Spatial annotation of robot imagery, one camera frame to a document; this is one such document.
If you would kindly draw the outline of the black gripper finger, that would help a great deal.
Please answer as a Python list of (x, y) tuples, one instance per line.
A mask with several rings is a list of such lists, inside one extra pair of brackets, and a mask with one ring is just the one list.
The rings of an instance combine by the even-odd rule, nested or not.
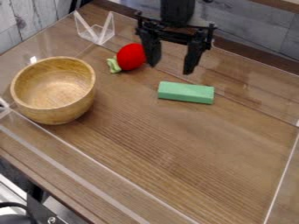
[(188, 50), (184, 57), (183, 74), (190, 75), (195, 67), (199, 65), (202, 54), (206, 51), (204, 44), (200, 39), (194, 39), (188, 43)]
[(144, 47), (144, 55), (147, 63), (151, 67), (155, 67), (162, 58), (162, 42), (159, 36), (148, 31), (140, 30), (140, 39)]

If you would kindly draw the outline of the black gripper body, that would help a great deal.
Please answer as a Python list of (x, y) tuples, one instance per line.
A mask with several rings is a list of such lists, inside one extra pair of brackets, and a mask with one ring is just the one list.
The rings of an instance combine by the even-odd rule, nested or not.
[(200, 39), (204, 49), (211, 49), (211, 42), (216, 25), (212, 22), (200, 21), (192, 23), (195, 13), (195, 0), (160, 0), (159, 15), (135, 13), (138, 26), (136, 35), (140, 38), (140, 30), (154, 32), (163, 41), (188, 45), (194, 39)]

